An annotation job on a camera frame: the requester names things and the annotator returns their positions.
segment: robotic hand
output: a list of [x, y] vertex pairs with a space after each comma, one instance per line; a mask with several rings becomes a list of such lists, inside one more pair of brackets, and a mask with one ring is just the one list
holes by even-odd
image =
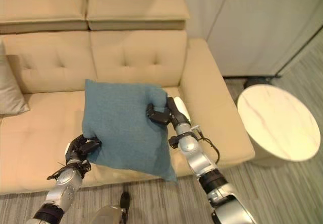
[[80, 135], [75, 138], [65, 152], [66, 166], [47, 179], [56, 179], [42, 207], [27, 224], [59, 224], [64, 213], [70, 208], [75, 193], [80, 188], [86, 172], [91, 170], [87, 155], [101, 145], [98, 139], [87, 140]]
[[164, 113], [154, 111], [153, 105], [147, 107], [148, 117], [159, 124], [172, 123], [177, 136], [169, 140], [172, 148], [179, 147], [189, 166], [196, 175], [214, 212], [211, 214], [215, 224], [256, 224], [252, 215], [242, 204], [235, 188], [220, 173], [216, 163], [211, 161], [198, 144], [193, 133], [197, 130], [205, 139], [198, 126], [191, 127], [186, 107], [179, 97], [167, 98], [167, 110]]

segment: teal pillow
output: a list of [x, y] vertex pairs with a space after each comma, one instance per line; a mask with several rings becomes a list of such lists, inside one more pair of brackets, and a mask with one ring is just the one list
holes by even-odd
[[85, 138], [102, 142], [88, 160], [115, 169], [126, 169], [176, 180], [167, 129], [146, 116], [146, 107], [164, 111], [167, 93], [146, 84], [85, 82], [85, 110], [82, 123]]

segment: floor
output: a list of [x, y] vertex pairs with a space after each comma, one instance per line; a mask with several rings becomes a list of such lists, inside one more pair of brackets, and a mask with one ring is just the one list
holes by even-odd
[[[307, 64], [302, 64], [297, 71], [274, 80], [274, 84], [304, 102], [323, 129], [321, 62], [311, 64], [311, 70]], [[234, 99], [243, 90], [243, 82], [226, 80]], [[305, 162], [287, 163], [277, 168], [244, 163], [223, 173], [236, 186], [258, 223], [323, 223], [322, 148], [313, 159]], [[155, 180], [81, 189], [61, 223], [89, 223], [102, 206], [118, 204], [124, 190], [131, 193], [133, 200], [129, 224], [213, 223], [205, 193], [193, 177], [181, 178], [178, 185]], [[40, 192], [0, 196], [0, 223], [24, 223], [40, 207], [45, 195]]]

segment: round side table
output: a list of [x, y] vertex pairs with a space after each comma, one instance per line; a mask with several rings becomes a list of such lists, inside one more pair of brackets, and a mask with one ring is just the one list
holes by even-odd
[[293, 95], [272, 85], [246, 88], [238, 98], [238, 112], [262, 166], [313, 157], [320, 145], [320, 132], [307, 107]]

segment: sofa backrest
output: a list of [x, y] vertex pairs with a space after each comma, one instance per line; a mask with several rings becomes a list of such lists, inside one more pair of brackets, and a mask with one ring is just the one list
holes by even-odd
[[[23, 9], [18, 10], [19, 6], [15, 5], [12, 9], [16, 15], [8, 12], [0, 17], [1, 37], [8, 61], [23, 93], [83, 90], [86, 78], [112, 83], [178, 85], [187, 42], [186, 32], [181, 27], [185, 25], [188, 12], [182, 0], [151, 0], [149, 5], [145, 3], [147, 0], [138, 0], [141, 3], [131, 0], [123, 6], [120, 1], [126, 0], [90, 1], [92, 5], [86, 7], [86, 11], [80, 0], [67, 6], [68, 10], [75, 9], [71, 14], [81, 13], [75, 20], [67, 19], [68, 10], [56, 10], [54, 6], [51, 16], [43, 15], [44, 8], [35, 8], [38, 12], [29, 14]], [[117, 3], [119, 9], [116, 10], [111, 3]], [[169, 9], [170, 3], [177, 10]], [[31, 4], [42, 6], [41, 1]], [[130, 4], [134, 4], [132, 14], [128, 8]], [[71, 22], [84, 22], [89, 29], [70, 28]], [[50, 29], [44, 31], [44, 25]], [[22, 33], [22, 30], [30, 32], [37, 28], [41, 32]], [[73, 31], [60, 31], [60, 28]]]

